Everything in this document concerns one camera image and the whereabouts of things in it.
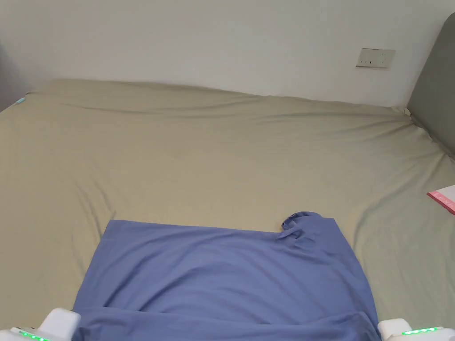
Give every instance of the white wall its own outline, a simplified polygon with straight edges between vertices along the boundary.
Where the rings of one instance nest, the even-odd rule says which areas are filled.
[[[455,0],[0,0],[0,107],[56,77],[404,105]],[[389,70],[360,48],[395,49]]]

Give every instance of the bed sheet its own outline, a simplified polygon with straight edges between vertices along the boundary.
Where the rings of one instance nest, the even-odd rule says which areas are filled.
[[[56,80],[0,114],[0,328],[71,308],[111,219],[280,231],[335,218],[380,319],[455,326],[454,162],[404,110]]]

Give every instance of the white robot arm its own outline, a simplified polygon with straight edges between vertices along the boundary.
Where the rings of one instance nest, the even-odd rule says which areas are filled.
[[[81,316],[73,311],[56,308],[38,329],[14,327],[0,331],[0,341],[71,341]]]
[[[455,341],[455,331],[444,327],[413,330],[406,320],[393,319],[378,324],[383,341]]]

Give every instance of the green led light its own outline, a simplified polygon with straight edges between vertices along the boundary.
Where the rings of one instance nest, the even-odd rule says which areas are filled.
[[[36,341],[50,341],[50,340],[47,340],[43,337],[40,337],[40,336],[36,336],[36,335],[33,335],[33,334],[30,334],[30,333],[27,333],[26,331],[19,331],[19,334],[21,334],[22,336],[25,336],[25,337],[29,337],[33,340],[36,340]]]
[[[418,334],[418,333],[426,333],[428,331],[437,331],[438,328],[424,328],[424,329],[417,329],[415,331],[405,331],[404,333],[401,333],[402,335],[411,335],[411,334]]]

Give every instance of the mattress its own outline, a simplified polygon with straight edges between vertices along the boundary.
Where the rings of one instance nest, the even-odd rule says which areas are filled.
[[[405,110],[55,80],[0,114],[0,328],[71,308],[111,219],[280,231],[337,221],[380,319],[454,326],[455,164]]]

